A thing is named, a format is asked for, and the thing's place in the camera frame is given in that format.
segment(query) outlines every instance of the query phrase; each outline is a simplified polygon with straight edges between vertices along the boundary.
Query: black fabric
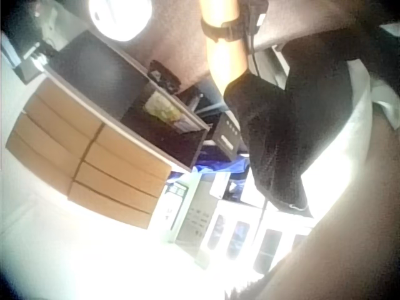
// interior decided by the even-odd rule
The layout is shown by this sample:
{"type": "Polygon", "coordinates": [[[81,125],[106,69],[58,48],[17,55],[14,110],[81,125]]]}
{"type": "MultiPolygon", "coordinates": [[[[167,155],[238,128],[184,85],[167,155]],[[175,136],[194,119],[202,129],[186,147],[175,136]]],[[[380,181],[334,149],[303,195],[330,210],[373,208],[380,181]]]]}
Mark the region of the black fabric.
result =
{"type": "Polygon", "coordinates": [[[278,209],[310,216],[301,174],[352,113],[347,61],[361,59],[399,93],[398,45],[376,28],[302,37],[282,50],[290,65],[284,91],[249,72],[227,87],[224,98],[239,120],[256,187],[278,209]]]}

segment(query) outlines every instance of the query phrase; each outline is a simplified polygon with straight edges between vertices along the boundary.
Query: wooden drawer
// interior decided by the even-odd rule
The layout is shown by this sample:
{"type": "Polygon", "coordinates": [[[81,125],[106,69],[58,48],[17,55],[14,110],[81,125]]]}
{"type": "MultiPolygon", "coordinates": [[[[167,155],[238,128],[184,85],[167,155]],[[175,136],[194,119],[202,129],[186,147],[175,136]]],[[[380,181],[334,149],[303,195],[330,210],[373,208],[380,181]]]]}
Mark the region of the wooden drawer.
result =
{"type": "Polygon", "coordinates": [[[12,155],[45,183],[48,183],[60,193],[67,194],[71,185],[71,178],[30,148],[15,132],[11,133],[6,147],[12,155]]]}
{"type": "Polygon", "coordinates": [[[69,153],[25,114],[19,116],[14,131],[32,150],[53,163],[62,173],[74,176],[79,158],[69,153]]]}
{"type": "Polygon", "coordinates": [[[73,128],[89,139],[94,137],[101,121],[50,79],[39,86],[36,95],[73,128]]]}
{"type": "Polygon", "coordinates": [[[154,157],[109,126],[105,126],[101,130],[97,142],[134,167],[159,179],[166,180],[171,172],[170,165],[154,157]]]}
{"type": "Polygon", "coordinates": [[[107,174],[82,163],[76,176],[76,181],[91,188],[99,194],[110,197],[120,203],[126,204],[134,209],[140,209],[146,213],[153,213],[158,199],[144,194],[127,184],[114,179],[107,174]]]}
{"type": "Polygon", "coordinates": [[[115,156],[94,142],[85,161],[104,173],[142,192],[159,197],[165,181],[154,177],[115,156]]]}
{"type": "Polygon", "coordinates": [[[81,158],[89,138],[69,125],[39,98],[33,96],[25,106],[27,115],[48,135],[73,155],[81,158]]]}
{"type": "Polygon", "coordinates": [[[103,197],[98,193],[74,182],[69,200],[111,219],[147,229],[151,219],[150,214],[137,211],[127,205],[103,197]]]}

